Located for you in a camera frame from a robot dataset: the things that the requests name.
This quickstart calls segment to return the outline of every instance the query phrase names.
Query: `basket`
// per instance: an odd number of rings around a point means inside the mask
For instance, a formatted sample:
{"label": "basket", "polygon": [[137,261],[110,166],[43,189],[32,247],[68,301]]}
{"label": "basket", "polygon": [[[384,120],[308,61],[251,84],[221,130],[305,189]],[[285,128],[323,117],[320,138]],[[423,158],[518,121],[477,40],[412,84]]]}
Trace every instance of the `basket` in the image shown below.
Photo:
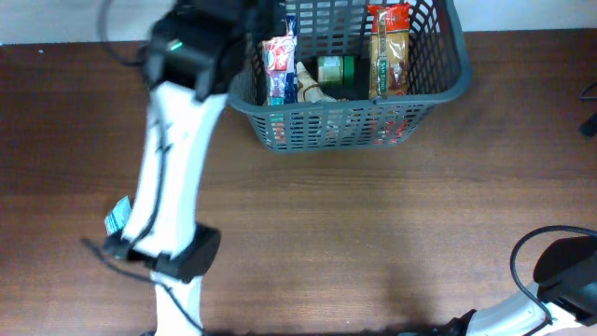
{"label": "basket", "polygon": [[[368,57],[373,17],[367,5],[399,0],[286,0],[297,16],[297,61],[321,55]],[[263,106],[259,41],[233,82],[229,103],[248,115],[260,141],[275,152],[391,147],[409,138],[438,104],[462,95],[471,67],[453,0],[410,0],[408,95],[335,103]]]}

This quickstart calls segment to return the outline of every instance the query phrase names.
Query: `black cable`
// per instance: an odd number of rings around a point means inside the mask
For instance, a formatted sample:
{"label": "black cable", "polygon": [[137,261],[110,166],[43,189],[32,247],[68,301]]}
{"label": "black cable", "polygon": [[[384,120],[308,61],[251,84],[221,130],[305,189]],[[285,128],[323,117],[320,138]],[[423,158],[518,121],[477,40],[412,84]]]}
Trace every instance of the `black cable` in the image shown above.
{"label": "black cable", "polygon": [[107,52],[112,58],[117,60],[120,64],[125,66],[133,66],[138,67],[142,66],[145,63],[144,53],[140,52],[144,50],[144,47],[139,48],[139,51],[136,53],[135,60],[127,60],[124,57],[120,56],[113,48],[108,39],[108,32],[107,32],[107,21],[108,21],[108,12],[110,7],[112,6],[114,0],[104,0],[100,4],[100,12],[97,16],[96,22],[96,29],[97,34],[100,37],[100,46]]}
{"label": "black cable", "polygon": [[106,259],[102,250],[96,244],[94,244],[91,240],[89,240],[87,238],[81,239],[81,244],[83,244],[85,247],[87,247],[88,250],[91,251],[91,253],[95,256],[95,258],[97,258],[99,261],[101,261],[102,264],[105,267],[107,267],[109,270],[114,271],[115,273],[118,273],[120,275],[126,276],[128,278],[137,280],[142,283],[162,287],[164,289],[164,291],[168,294],[168,296],[170,297],[170,299],[172,300],[172,302],[174,303],[176,308],[178,308],[178,311],[180,312],[180,314],[182,314],[185,317],[187,322],[191,326],[193,326],[195,329],[197,329],[202,335],[209,336],[209,333],[207,331],[205,331],[205,329],[199,323],[197,323],[193,319],[193,317],[191,317],[188,314],[188,312],[185,310],[185,307],[183,307],[183,305],[180,303],[180,301],[175,297],[171,287],[168,287],[166,284],[164,284],[160,281],[153,280],[149,276],[145,276],[145,275],[141,275],[141,274],[137,274],[137,273],[133,273],[133,272],[129,272],[129,271],[120,269],[118,266],[116,266],[115,264],[110,262],[108,259]]}
{"label": "black cable", "polygon": [[555,232],[555,231],[565,231],[565,232],[573,232],[578,234],[585,234],[593,238],[597,238],[597,231],[584,229],[579,227],[567,226],[567,225],[554,225],[554,226],[547,226],[543,228],[536,229],[527,233],[524,237],[522,237],[512,248],[512,254],[510,255],[510,272],[512,274],[512,279],[514,279],[514,283],[516,286],[521,290],[522,294],[526,295],[529,300],[534,302],[541,310],[545,313],[545,320],[537,326],[535,329],[527,332],[524,336],[531,336],[537,333],[539,330],[543,329],[547,325],[553,324],[553,317],[551,316],[551,312],[549,311],[548,307],[541,302],[533,293],[531,293],[521,282],[518,273],[516,272],[516,257],[521,250],[521,247],[531,240],[533,237],[536,237],[539,234],[547,233],[547,232]]}
{"label": "black cable", "polygon": [[158,150],[160,151],[160,163],[158,168],[158,186],[156,190],[156,197],[153,203],[153,210],[151,210],[151,215],[149,215],[149,219],[147,220],[145,227],[129,244],[130,249],[133,249],[140,240],[148,236],[148,234],[151,232],[151,229],[153,229],[154,224],[156,223],[156,218],[158,217],[158,212],[160,210],[161,194],[164,189],[164,176],[166,175],[166,157],[168,156],[168,151],[172,147],[166,146],[166,131],[164,130],[162,122],[163,121],[161,119],[158,119],[155,125],[158,127],[160,133],[160,142],[158,143]]}
{"label": "black cable", "polygon": [[593,90],[596,87],[597,87],[597,80],[592,82],[591,84],[589,84],[589,86],[578,95],[578,99],[580,99],[581,101],[597,100],[597,95],[592,95],[592,96],[586,95],[587,93],[589,93],[589,91]]}

